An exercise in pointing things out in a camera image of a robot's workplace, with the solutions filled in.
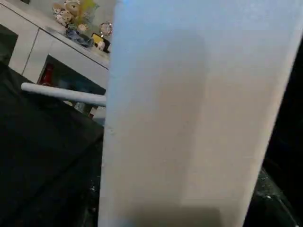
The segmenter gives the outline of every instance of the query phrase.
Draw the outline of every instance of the white stick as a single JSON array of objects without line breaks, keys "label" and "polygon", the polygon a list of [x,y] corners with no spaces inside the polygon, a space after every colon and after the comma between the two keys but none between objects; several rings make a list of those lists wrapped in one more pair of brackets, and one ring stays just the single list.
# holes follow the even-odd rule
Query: white stick
[{"label": "white stick", "polygon": [[62,88],[48,87],[38,84],[23,83],[23,91],[37,93],[45,96],[56,97],[64,100],[71,100],[80,103],[86,103],[97,106],[106,106],[106,97],[80,91],[71,91]]}]

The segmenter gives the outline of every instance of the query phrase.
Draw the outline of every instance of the stuffed animal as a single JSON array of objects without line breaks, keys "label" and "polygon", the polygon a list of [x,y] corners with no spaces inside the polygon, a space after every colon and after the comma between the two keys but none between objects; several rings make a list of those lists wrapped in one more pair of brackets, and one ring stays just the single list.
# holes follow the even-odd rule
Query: stuffed animal
[{"label": "stuffed animal", "polygon": [[79,10],[80,1],[77,0],[66,0],[64,6],[59,3],[53,4],[53,15],[55,20],[65,27],[78,16]]},{"label": "stuffed animal", "polygon": [[58,3],[53,4],[53,15],[56,17],[64,8]]},{"label": "stuffed animal", "polygon": [[80,0],[65,0],[64,2],[64,6],[68,3],[71,3],[71,2],[75,2],[75,3],[78,3],[80,5]]},{"label": "stuffed animal", "polygon": [[81,34],[84,34],[89,30],[89,26],[87,24],[81,24],[78,26],[77,31]]},{"label": "stuffed animal", "polygon": [[72,14],[67,10],[62,10],[55,17],[56,21],[63,26],[67,26],[69,23],[71,23],[72,18]]},{"label": "stuffed animal", "polygon": [[105,47],[105,43],[103,41],[100,41],[98,43],[98,47],[97,47],[98,50],[103,51],[104,47]]},{"label": "stuffed animal", "polygon": [[74,17],[78,16],[80,4],[76,2],[68,2],[65,4],[65,9],[69,11]]}]

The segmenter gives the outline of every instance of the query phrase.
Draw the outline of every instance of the white shelf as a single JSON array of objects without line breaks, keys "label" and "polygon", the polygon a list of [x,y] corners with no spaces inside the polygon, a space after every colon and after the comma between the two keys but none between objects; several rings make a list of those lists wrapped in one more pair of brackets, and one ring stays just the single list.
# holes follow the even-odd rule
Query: white shelf
[{"label": "white shelf", "polygon": [[91,50],[80,46],[79,44],[73,42],[72,40],[66,38],[63,33],[65,28],[54,21],[52,18],[47,17],[43,13],[35,10],[31,6],[21,2],[20,0],[0,0],[0,4],[19,14],[21,17],[30,21],[34,25],[38,26],[40,29],[44,30],[48,34],[59,39],[63,43],[67,44],[71,48],[75,49],[79,53],[85,55],[92,61],[103,66],[104,68],[109,68],[109,55],[104,53],[103,56],[92,52]]}]

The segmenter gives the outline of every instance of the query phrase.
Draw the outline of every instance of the glass cabinet door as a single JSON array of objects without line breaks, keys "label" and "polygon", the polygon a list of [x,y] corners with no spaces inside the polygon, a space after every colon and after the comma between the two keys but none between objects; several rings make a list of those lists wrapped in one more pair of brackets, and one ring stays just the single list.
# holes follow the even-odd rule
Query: glass cabinet door
[{"label": "glass cabinet door", "polygon": [[38,27],[0,4],[0,62],[22,74]]},{"label": "glass cabinet door", "polygon": [[[23,76],[39,85],[105,95],[108,69],[44,31],[39,31]],[[105,108],[64,100],[103,124]]]}]

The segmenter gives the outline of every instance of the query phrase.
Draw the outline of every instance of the red object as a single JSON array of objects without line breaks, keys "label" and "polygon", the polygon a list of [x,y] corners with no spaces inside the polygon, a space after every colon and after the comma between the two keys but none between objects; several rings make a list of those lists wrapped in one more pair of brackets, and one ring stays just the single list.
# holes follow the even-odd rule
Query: red object
[{"label": "red object", "polygon": [[53,77],[53,65],[47,64],[44,70],[44,75],[40,80],[40,84],[45,86],[52,86],[52,77]]}]

